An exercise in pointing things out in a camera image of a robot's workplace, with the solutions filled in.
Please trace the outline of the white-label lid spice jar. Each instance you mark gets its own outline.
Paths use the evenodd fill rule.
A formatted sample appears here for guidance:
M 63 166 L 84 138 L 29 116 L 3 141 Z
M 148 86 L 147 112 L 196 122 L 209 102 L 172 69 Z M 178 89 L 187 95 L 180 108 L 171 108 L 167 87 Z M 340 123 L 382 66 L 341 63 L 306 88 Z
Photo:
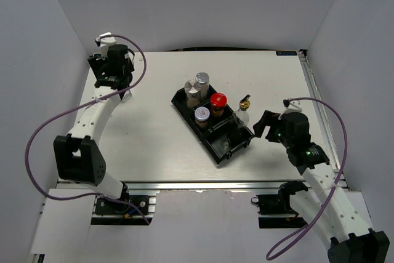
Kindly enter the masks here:
M 207 129 L 210 111 L 206 107 L 198 107 L 194 113 L 195 123 L 200 129 Z

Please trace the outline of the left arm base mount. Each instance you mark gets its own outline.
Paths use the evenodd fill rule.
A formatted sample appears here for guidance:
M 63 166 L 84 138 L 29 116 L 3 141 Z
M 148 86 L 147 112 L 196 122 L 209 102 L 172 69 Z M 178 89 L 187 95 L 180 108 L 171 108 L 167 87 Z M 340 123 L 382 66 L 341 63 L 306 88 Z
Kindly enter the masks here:
M 157 193 L 130 191 L 127 204 L 97 198 L 91 225 L 148 226 L 153 220 Z

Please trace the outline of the black three-compartment tray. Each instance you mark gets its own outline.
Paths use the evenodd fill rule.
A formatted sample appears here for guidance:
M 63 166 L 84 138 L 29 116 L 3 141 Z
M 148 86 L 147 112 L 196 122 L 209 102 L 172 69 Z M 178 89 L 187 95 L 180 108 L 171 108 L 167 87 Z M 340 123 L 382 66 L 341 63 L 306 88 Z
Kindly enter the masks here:
M 188 108 L 187 95 L 183 89 L 179 89 L 171 102 L 207 152 L 219 164 L 223 160 L 231 158 L 238 150 L 247 148 L 254 135 L 248 127 L 236 126 L 233 118 L 234 111 L 228 105 L 224 107 L 222 116 L 209 118 L 206 128 L 201 128 L 196 123 L 195 109 L 198 107 L 210 108 L 210 98 L 216 93 L 217 91 L 210 86 L 207 99 L 193 108 Z

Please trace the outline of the red-lid sauce jar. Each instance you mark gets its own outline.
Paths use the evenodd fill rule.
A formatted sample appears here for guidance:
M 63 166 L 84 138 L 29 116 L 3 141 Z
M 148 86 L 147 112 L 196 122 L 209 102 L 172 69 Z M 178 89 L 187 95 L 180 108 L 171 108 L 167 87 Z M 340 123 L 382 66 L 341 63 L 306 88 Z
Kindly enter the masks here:
M 210 98 L 211 115 L 219 118 L 223 115 L 224 109 L 227 106 L 227 97 L 223 93 L 216 92 Z

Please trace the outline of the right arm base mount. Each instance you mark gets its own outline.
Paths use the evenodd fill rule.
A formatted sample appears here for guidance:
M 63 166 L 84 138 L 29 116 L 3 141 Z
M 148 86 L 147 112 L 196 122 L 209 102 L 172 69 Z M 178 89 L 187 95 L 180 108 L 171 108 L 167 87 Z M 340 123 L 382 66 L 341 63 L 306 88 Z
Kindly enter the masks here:
M 251 198 L 258 207 L 260 229 L 300 229 L 307 225 L 299 213 L 290 207 L 290 197 L 297 192 L 307 192 L 301 181 L 290 181 L 279 186 L 276 194 L 261 194 Z

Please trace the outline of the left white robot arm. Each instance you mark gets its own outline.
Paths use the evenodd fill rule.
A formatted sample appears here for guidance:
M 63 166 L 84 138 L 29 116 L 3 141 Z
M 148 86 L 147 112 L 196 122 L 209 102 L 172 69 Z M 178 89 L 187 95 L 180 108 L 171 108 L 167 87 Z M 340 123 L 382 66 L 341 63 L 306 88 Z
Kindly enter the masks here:
M 99 140 L 114 109 L 129 87 L 134 65 L 130 50 L 123 44 L 107 47 L 104 57 L 91 57 L 89 65 L 96 82 L 92 94 L 93 105 L 86 107 L 73 128 L 65 136 L 54 140 L 55 160 L 59 178 L 84 184 L 91 190 L 109 197 L 109 206 L 117 213 L 129 209 L 130 198 L 124 184 L 110 176 L 99 150 Z

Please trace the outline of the clear glass gold-spout bottle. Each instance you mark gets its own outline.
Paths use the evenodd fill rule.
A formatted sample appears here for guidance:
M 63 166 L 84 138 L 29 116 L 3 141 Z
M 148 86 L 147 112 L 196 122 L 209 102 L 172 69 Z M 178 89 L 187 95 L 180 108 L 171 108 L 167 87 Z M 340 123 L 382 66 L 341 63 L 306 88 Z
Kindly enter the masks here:
M 121 98 L 121 103 L 126 103 L 129 99 L 132 98 L 132 92 L 131 92 L 132 87 L 128 86 L 124 90 L 122 90 L 122 93 L 119 94 Z

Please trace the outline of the glass bottle with dark sauce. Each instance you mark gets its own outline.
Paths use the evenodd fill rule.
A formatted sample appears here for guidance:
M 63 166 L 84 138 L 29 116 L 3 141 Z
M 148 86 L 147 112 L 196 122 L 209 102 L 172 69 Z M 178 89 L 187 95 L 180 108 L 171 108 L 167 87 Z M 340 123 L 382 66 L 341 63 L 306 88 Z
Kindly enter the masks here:
M 232 114 L 231 117 L 231 130 L 227 135 L 228 142 L 231 145 L 238 145 L 243 138 L 243 129 L 249 123 L 248 109 L 251 105 L 250 95 L 247 94 L 239 101 L 239 108 Z

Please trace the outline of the silver-lid white seasoning bottle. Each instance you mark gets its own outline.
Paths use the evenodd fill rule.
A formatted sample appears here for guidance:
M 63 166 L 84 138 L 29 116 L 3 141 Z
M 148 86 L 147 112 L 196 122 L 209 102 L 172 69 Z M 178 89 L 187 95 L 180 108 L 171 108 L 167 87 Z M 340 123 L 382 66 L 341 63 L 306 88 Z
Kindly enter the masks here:
M 184 85 L 184 91 L 187 97 L 187 107 L 193 108 L 200 104 L 201 101 L 201 84 L 195 79 L 187 81 Z

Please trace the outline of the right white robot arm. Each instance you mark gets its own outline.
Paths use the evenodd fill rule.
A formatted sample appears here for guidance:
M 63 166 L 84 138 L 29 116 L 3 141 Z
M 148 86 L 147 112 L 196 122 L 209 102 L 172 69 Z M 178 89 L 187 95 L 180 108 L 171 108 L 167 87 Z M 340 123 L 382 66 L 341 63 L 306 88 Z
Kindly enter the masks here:
M 264 111 L 253 126 L 256 137 L 269 128 L 266 139 L 280 143 L 303 181 L 287 182 L 278 192 L 279 208 L 296 212 L 327 249 L 330 262 L 384 262 L 390 246 L 383 231 L 376 232 L 335 183 L 336 176 L 324 150 L 311 140 L 303 113 L 280 115 Z

